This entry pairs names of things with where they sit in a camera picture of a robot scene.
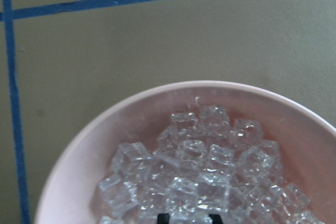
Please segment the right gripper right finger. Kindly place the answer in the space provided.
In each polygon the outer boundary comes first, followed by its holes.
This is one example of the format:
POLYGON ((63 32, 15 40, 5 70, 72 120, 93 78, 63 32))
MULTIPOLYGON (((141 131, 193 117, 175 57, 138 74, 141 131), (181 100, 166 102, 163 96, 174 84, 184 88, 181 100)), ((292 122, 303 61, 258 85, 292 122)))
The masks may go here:
POLYGON ((219 214, 209 214, 212 219, 212 224, 223 224, 223 220, 219 214))

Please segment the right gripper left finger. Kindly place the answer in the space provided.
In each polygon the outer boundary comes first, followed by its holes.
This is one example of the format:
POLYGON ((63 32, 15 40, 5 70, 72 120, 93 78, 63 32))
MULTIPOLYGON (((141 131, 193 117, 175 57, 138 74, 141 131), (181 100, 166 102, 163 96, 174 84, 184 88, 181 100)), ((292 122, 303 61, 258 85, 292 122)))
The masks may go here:
POLYGON ((157 224, 169 224, 170 221, 170 215, 169 213, 160 213, 157 215, 157 224))

